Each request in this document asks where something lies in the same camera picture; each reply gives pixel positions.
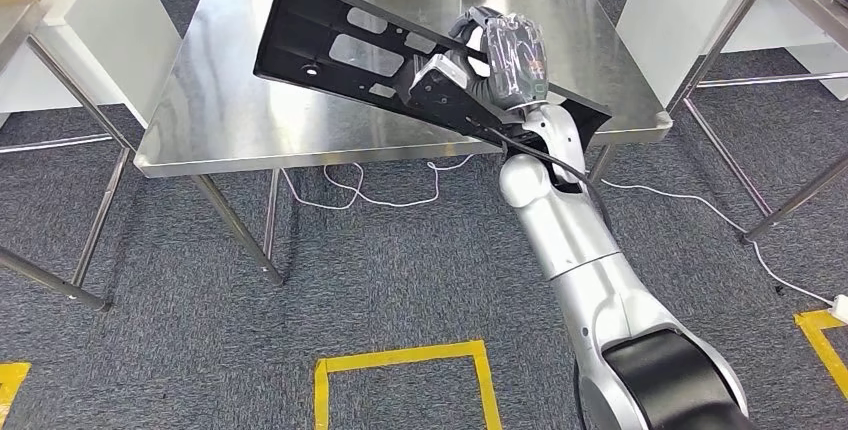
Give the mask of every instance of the black bracket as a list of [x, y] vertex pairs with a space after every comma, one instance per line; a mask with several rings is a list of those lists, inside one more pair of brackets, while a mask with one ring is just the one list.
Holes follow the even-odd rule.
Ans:
[[[359, 9], [384, 23], [369, 29], [349, 21]], [[410, 46], [410, 35], [423, 37], [430, 48]], [[391, 73], [363, 69], [331, 56], [336, 39], [346, 35], [399, 56]], [[522, 121], [494, 105], [477, 99], [464, 88], [431, 71], [410, 94], [417, 70], [436, 54], [448, 51], [488, 61], [480, 51], [407, 21], [364, 0], [274, 0], [259, 44], [253, 73], [259, 77], [321, 90], [365, 102], [463, 135], [500, 145], [487, 127], [521, 138]], [[592, 134], [609, 118], [605, 106], [549, 84], [552, 93], [566, 100], [563, 107], [578, 124], [585, 146]]]

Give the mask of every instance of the white cable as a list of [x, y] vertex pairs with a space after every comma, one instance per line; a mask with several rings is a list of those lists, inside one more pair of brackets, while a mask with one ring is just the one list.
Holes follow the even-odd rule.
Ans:
[[288, 172], [286, 172], [286, 169], [281, 168], [280, 170], [283, 171], [283, 176], [286, 177], [286, 183], [289, 184], [289, 190], [291, 190], [292, 196], [298, 202], [300, 202], [304, 205], [309, 205], [311, 207], [323, 208], [325, 210], [347, 210], [348, 208], [353, 206], [354, 202], [356, 202], [356, 197], [359, 196], [358, 189], [362, 187], [362, 181], [365, 179], [365, 172], [362, 171], [362, 167], [360, 167], [359, 165], [357, 165], [357, 167], [359, 167], [359, 170], [360, 170], [359, 184], [357, 185], [357, 192], [353, 194], [353, 198], [350, 200], [350, 202], [348, 202], [348, 204], [343, 206], [343, 207], [333, 207], [333, 206], [330, 206], [330, 205], [322, 205], [320, 203], [308, 202], [308, 201], [300, 198], [300, 195], [297, 194], [297, 191], [294, 189], [294, 185], [292, 185], [292, 183], [291, 183], [291, 179], [289, 178], [289, 174], [288, 174]]
[[[655, 188], [647, 187], [645, 185], [618, 185], [618, 184], [615, 184], [615, 183], [608, 182], [604, 179], [601, 179], [601, 181], [604, 182], [605, 184], [609, 185], [610, 187], [620, 188], [622, 190], [631, 190], [631, 189], [637, 189], [638, 188], [638, 189], [647, 190], [649, 192], [656, 193], [658, 195], [663, 195], [663, 196], [666, 196], [666, 197], [681, 198], [681, 199], [688, 199], [688, 200], [697, 200], [697, 201], [705, 204], [706, 206], [708, 206], [710, 208], [710, 210], [712, 210], [716, 215], [721, 217], [725, 222], [729, 223], [733, 228], [739, 230], [742, 233], [748, 233], [744, 228], [742, 228], [742, 226], [740, 226], [739, 224], [737, 224], [733, 220], [727, 218], [727, 216], [725, 216], [723, 213], [721, 213], [710, 202], [704, 200], [703, 198], [701, 198], [697, 195], [678, 195], [678, 194], [675, 194], [675, 193], [662, 192], [662, 191], [657, 190]], [[771, 278], [777, 280], [778, 282], [780, 282], [781, 284], [783, 284], [786, 287], [791, 288], [792, 290], [795, 290], [797, 292], [801, 292], [804, 295], [807, 295], [807, 296], [813, 297], [817, 300], [820, 300], [820, 301], [830, 305], [831, 307], [834, 306], [833, 300], [828, 300], [828, 299], [826, 299], [826, 298], [824, 298], [820, 295], [817, 295], [813, 292], [810, 292], [808, 290], [804, 290], [803, 288], [801, 288], [799, 286], [792, 285], [791, 283], [787, 282], [786, 280], [775, 275], [775, 273], [771, 271], [771, 268], [769, 268], [769, 266], [766, 265], [766, 262], [763, 260], [763, 256], [760, 254], [760, 246], [757, 245], [757, 242], [751, 242], [751, 243], [754, 244], [754, 252], [757, 254], [757, 260], [760, 261], [760, 265], [763, 266], [763, 268], [766, 270], [766, 272], [769, 274], [769, 276], [771, 276]]]
[[291, 180], [289, 179], [289, 175], [288, 175], [288, 173], [286, 173], [286, 170], [285, 169], [281, 169], [281, 170], [283, 171], [283, 176], [286, 178], [286, 183], [288, 183], [289, 190], [291, 190], [292, 195], [294, 196], [294, 199], [297, 200], [298, 202], [304, 204], [304, 205], [310, 205], [310, 206], [313, 206], [313, 207], [323, 208], [323, 209], [326, 209], [326, 210], [347, 210], [348, 208], [353, 206], [353, 204], [354, 204], [354, 202], [356, 202], [357, 198], [362, 198], [366, 202], [373, 203], [374, 205], [383, 205], [383, 206], [392, 207], [392, 208], [406, 208], [406, 207], [412, 207], [412, 206], [415, 206], [415, 205], [422, 205], [424, 203], [431, 203], [431, 202], [435, 202], [436, 200], [438, 200], [438, 198], [439, 198], [439, 172], [444, 172], [444, 171], [448, 171], [448, 170], [456, 170], [457, 168], [468, 163], [468, 160], [471, 160], [471, 157], [473, 157], [473, 156], [474, 156], [473, 154], [468, 155], [467, 157], [465, 157], [465, 159], [462, 162], [460, 162], [456, 165], [452, 165], [450, 167], [437, 167], [435, 163], [427, 162], [427, 167], [433, 169], [433, 172], [435, 173], [435, 179], [434, 179], [434, 185], [436, 187], [435, 195], [433, 195], [433, 197], [425, 199], [425, 200], [419, 200], [417, 202], [409, 202], [409, 203], [381, 202], [379, 200], [374, 200], [373, 198], [369, 198], [364, 193], [362, 193], [362, 191], [361, 191], [362, 190], [362, 181], [365, 179], [365, 170], [358, 163], [352, 164], [357, 169], [359, 169], [359, 183], [357, 183], [356, 187], [351, 187], [350, 185], [345, 185], [343, 183], [340, 183], [340, 182], [333, 180], [333, 178], [330, 177], [330, 174], [327, 173], [328, 165], [324, 165], [324, 178], [326, 178], [330, 183], [332, 183], [333, 185], [335, 185], [339, 188], [343, 188], [345, 190], [353, 191], [353, 198], [351, 199], [350, 202], [348, 202], [347, 205], [345, 205], [343, 207], [333, 207], [333, 206], [330, 206], [330, 205], [323, 205], [323, 204], [320, 204], [320, 203], [309, 202], [309, 201], [303, 200], [302, 198], [300, 198], [300, 196], [295, 191], [294, 185], [292, 185]]
[[[356, 193], [357, 196], [361, 197], [363, 200], [365, 200], [368, 203], [373, 203], [374, 205], [383, 205], [383, 206], [392, 207], [392, 208], [406, 208], [406, 207], [413, 207], [415, 205], [421, 205], [421, 204], [424, 204], [424, 203], [435, 202], [436, 200], [438, 200], [438, 198], [439, 198], [439, 172], [444, 172], [446, 170], [456, 170], [457, 168], [465, 165], [468, 162], [468, 160], [471, 160], [471, 157], [473, 157], [473, 156], [474, 156], [473, 154], [469, 155], [469, 156], [465, 157], [465, 160], [463, 160], [462, 162], [460, 162], [456, 165], [450, 166], [450, 167], [437, 167], [435, 163], [427, 162], [427, 166], [429, 168], [432, 168], [433, 173], [435, 174], [434, 185], [436, 187], [436, 192], [431, 198], [428, 198], [428, 199], [425, 199], [425, 200], [419, 200], [417, 202], [392, 203], [392, 202], [381, 202], [379, 200], [374, 200], [373, 198], [369, 198], [364, 193], [362, 193], [359, 188], [353, 188], [349, 185], [345, 185], [343, 183], [339, 183], [339, 182], [333, 180], [333, 178], [330, 177], [330, 175], [327, 173], [327, 166], [326, 165], [324, 166], [324, 177], [326, 177], [327, 180], [330, 181], [330, 183], [332, 183], [333, 185], [335, 185], [339, 188], [345, 188], [345, 189], [348, 189], [348, 190], [353, 190]], [[358, 168], [363, 174], [365, 173], [365, 171], [362, 169], [361, 166], [359, 166], [358, 163], [354, 163], [353, 165], [355, 165], [356, 168]]]

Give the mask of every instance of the black cable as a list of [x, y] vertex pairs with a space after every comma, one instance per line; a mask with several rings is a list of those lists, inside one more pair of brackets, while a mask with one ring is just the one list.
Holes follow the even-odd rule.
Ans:
[[515, 140], [507, 137], [503, 133], [495, 130], [494, 128], [486, 128], [486, 130], [497, 135], [498, 138], [500, 138], [502, 141], [504, 141], [508, 145], [511, 145], [511, 146], [521, 150], [522, 152], [524, 152], [528, 155], [532, 155], [532, 156], [534, 156], [534, 157], [536, 157], [540, 160], [544, 160], [546, 162], [550, 162], [554, 165], [557, 165], [557, 166], [561, 167], [563, 170], [565, 170], [566, 172], [574, 175], [575, 178], [577, 178], [583, 184], [586, 185], [586, 189], [589, 190], [589, 193], [592, 195], [592, 199], [595, 201], [595, 204], [598, 205], [598, 209], [600, 209], [600, 211], [601, 211], [601, 217], [603, 217], [604, 223], [606, 224], [607, 228], [609, 228], [610, 232], [612, 232], [612, 221], [610, 220], [609, 212], [607, 211], [607, 206], [604, 205], [604, 201], [601, 198], [601, 194], [598, 193], [598, 189], [595, 187], [595, 184], [592, 183], [592, 181], [589, 180], [589, 178], [586, 177], [586, 175], [584, 175], [582, 172], [578, 171], [576, 168], [572, 167], [571, 165], [563, 162], [562, 160], [560, 160], [558, 158], [552, 157], [551, 155], [549, 155], [545, 152], [536, 150], [533, 147], [528, 147], [527, 145], [524, 145], [523, 143], [516, 142]]
[[586, 417], [583, 415], [583, 402], [580, 400], [580, 367], [577, 359], [574, 359], [574, 371], [572, 372], [571, 386], [574, 388], [574, 408], [577, 411], [577, 421], [580, 422], [581, 430], [586, 430]]

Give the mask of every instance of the gray carpet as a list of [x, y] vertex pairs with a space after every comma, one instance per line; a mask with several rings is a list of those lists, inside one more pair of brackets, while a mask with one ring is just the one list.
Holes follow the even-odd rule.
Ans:
[[[616, 19], [626, 0], [601, 0]], [[184, 32], [197, 0], [163, 0]], [[802, 69], [783, 51], [723, 57], [716, 74]], [[697, 102], [771, 202], [844, 152], [846, 106], [816, 83], [699, 92]], [[121, 108], [114, 118], [138, 138]], [[13, 115], [0, 145], [95, 130], [78, 110]], [[70, 274], [117, 155], [114, 144], [0, 158], [0, 242]], [[452, 163], [447, 159], [440, 163]], [[313, 425], [316, 359], [483, 339], [504, 428], [574, 429], [571, 350], [553, 295], [496, 187], [499, 159], [442, 175], [438, 202], [357, 203], [329, 212], [283, 188], [272, 288], [187, 179], [124, 174], [87, 287], [115, 307], [93, 313], [3, 272], [0, 361], [33, 366], [5, 428], [273, 428]], [[432, 193], [424, 161], [365, 165], [364, 191], [392, 201]], [[353, 181], [350, 168], [334, 175]], [[304, 197], [342, 203], [320, 169], [291, 172]], [[215, 176], [261, 236], [270, 176]], [[611, 168], [709, 198], [752, 225], [757, 212], [695, 123], [628, 145]], [[832, 296], [844, 287], [844, 179], [761, 240], [784, 277]], [[848, 428], [845, 399], [794, 325], [821, 308], [776, 291], [748, 247], [703, 207], [603, 189], [614, 231], [646, 285], [739, 374], [764, 429]], [[827, 332], [848, 358], [848, 330]], [[330, 377], [331, 428], [482, 428], [469, 359]]]

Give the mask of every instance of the screw hole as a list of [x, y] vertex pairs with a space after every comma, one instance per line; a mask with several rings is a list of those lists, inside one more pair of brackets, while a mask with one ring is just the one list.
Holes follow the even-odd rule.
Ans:
[[316, 76], [318, 76], [318, 73], [320, 73], [318, 65], [315, 65], [314, 63], [304, 65], [304, 66], [300, 67], [300, 69], [303, 70], [304, 72], [306, 72], [306, 74], [309, 75], [310, 77], [316, 77]]

